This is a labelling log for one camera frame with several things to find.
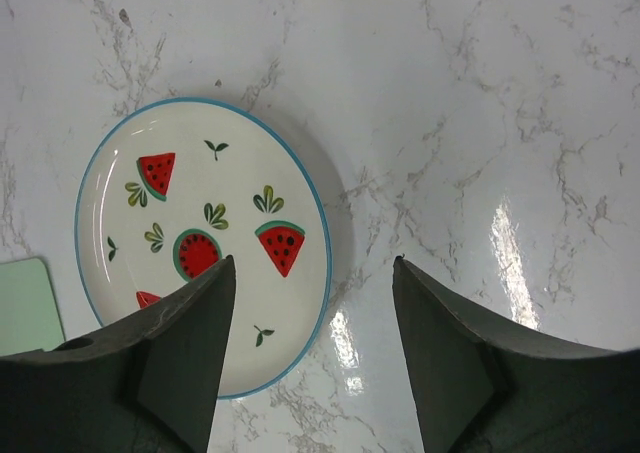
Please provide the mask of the watermelon pattern plate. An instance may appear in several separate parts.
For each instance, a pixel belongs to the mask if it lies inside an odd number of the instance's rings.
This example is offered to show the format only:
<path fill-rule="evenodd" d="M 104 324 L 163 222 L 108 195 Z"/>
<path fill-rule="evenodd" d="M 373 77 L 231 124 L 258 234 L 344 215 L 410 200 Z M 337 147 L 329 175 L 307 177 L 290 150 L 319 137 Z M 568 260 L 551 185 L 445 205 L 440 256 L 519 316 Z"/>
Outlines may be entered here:
<path fill-rule="evenodd" d="M 118 123 L 81 180 L 74 242 L 104 326 L 233 258 L 223 399 L 289 373 L 327 309 L 331 239 L 308 172 L 272 128 L 220 101 L 163 100 Z"/>

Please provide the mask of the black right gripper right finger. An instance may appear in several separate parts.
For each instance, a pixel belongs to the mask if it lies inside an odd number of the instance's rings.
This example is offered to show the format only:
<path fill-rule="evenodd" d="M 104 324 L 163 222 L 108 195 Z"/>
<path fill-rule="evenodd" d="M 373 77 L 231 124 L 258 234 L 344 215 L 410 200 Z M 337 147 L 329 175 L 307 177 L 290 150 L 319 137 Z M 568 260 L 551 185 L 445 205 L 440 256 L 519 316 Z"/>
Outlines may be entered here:
<path fill-rule="evenodd" d="M 635 452 L 639 353 L 553 337 L 397 258 L 393 299 L 428 452 Z"/>

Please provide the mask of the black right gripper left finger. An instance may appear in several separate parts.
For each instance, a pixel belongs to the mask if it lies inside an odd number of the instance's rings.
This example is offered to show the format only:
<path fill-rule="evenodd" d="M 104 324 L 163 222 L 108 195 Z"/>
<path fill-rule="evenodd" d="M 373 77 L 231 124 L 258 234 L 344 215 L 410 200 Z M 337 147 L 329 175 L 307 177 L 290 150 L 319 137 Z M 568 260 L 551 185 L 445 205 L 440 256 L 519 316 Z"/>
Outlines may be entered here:
<path fill-rule="evenodd" d="M 113 324 L 2 357 L 2 451 L 206 451 L 235 296 L 227 256 Z"/>

